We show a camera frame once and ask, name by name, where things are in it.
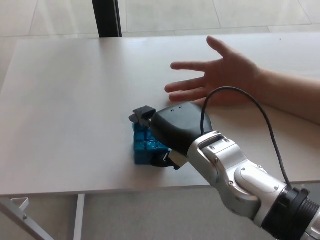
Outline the person's bare hand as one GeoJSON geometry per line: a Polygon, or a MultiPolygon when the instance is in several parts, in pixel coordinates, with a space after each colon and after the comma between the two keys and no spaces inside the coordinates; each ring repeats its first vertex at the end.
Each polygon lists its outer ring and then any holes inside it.
{"type": "Polygon", "coordinates": [[[206,97],[220,87],[239,88],[252,96],[256,95],[255,80],[262,70],[251,60],[233,50],[223,41],[212,36],[206,38],[211,49],[221,55],[221,59],[212,61],[173,62],[173,70],[202,72],[202,77],[169,83],[164,90],[171,102],[194,102],[203,105],[206,97]]]}

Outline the robot right black hand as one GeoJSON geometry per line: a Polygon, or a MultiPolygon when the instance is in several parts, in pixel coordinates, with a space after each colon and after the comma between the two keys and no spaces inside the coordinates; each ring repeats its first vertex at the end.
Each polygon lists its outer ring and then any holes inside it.
{"type": "Polygon", "coordinates": [[[201,115],[202,109],[188,101],[159,111],[147,105],[133,110],[134,164],[179,170],[191,144],[203,134],[201,115]]]}

